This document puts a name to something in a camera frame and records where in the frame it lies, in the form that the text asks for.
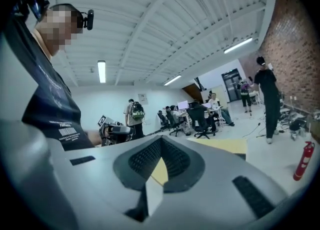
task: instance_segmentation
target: computer monitor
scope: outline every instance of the computer monitor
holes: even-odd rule
[[[188,100],[182,101],[178,103],[178,108],[181,109],[187,109],[188,108]]]
[[[211,108],[211,103],[204,103],[202,105],[205,106],[206,108]]]

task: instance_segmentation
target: brick wall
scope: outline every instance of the brick wall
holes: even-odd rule
[[[320,108],[320,45],[313,23],[300,0],[276,0],[272,20],[260,49],[239,58],[247,76],[258,70],[263,56],[274,68],[286,96],[296,96],[294,106],[312,112]]]

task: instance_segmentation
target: black pants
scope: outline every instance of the black pants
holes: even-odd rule
[[[280,99],[278,96],[264,99],[266,138],[272,139],[280,117]]]
[[[215,132],[217,127],[216,127],[216,123],[215,123],[215,120],[214,120],[214,116],[213,115],[210,115],[207,119],[206,119],[206,122],[211,126],[211,131],[212,132]]]
[[[142,123],[129,126],[130,128],[133,128],[133,135],[131,140],[137,140],[144,137],[144,132],[142,130]]]
[[[248,95],[241,95],[241,99],[242,99],[242,104],[244,107],[247,106],[246,102],[248,102],[248,107],[251,107],[251,100],[250,100],[250,96]]]

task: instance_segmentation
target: barcode print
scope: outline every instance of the barcode print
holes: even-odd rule
[[[75,128],[61,128],[61,129],[59,129],[59,132],[62,136],[77,133]]]

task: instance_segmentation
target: black t-shirt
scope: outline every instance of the black t-shirt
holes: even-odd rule
[[[277,79],[270,69],[259,70],[254,77],[254,83],[260,85],[264,99],[276,98],[279,95],[276,81]]]
[[[22,118],[26,124],[40,129],[47,138],[59,140],[65,151],[92,148],[81,127],[81,111],[61,76],[18,17],[9,21],[4,31],[13,52],[37,82]]]

